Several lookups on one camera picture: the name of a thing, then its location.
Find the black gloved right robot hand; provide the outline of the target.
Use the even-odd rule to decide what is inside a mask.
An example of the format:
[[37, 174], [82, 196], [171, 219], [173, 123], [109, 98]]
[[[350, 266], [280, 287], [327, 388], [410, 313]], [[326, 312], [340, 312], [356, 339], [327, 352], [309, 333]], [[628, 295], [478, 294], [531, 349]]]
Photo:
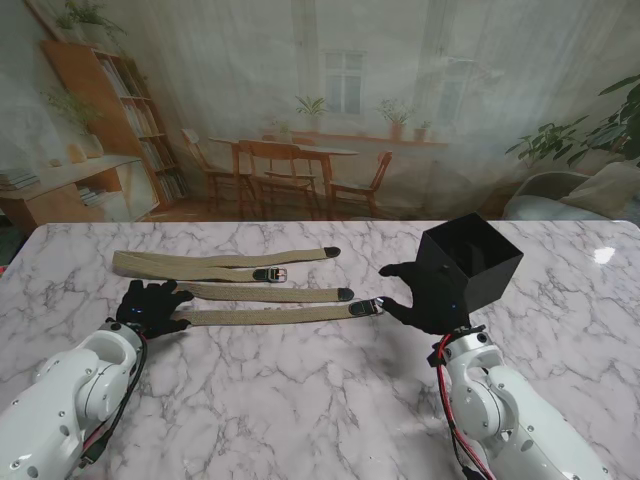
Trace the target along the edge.
[[404, 325], [432, 335], [471, 327], [464, 288], [455, 284], [446, 268], [435, 271], [417, 262], [403, 262], [385, 265], [379, 274], [400, 278], [411, 290], [411, 307], [390, 297], [379, 298], [380, 307]]

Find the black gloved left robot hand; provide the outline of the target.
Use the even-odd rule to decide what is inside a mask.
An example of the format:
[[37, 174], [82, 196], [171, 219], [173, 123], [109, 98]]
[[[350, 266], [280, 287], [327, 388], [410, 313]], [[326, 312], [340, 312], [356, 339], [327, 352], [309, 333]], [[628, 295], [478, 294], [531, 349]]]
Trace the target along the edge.
[[147, 285], [141, 280], [132, 280], [116, 311], [115, 320], [146, 340], [152, 340], [186, 330], [191, 323], [186, 319], [174, 320], [172, 315], [180, 305], [193, 299], [191, 292], [178, 290], [175, 280]]

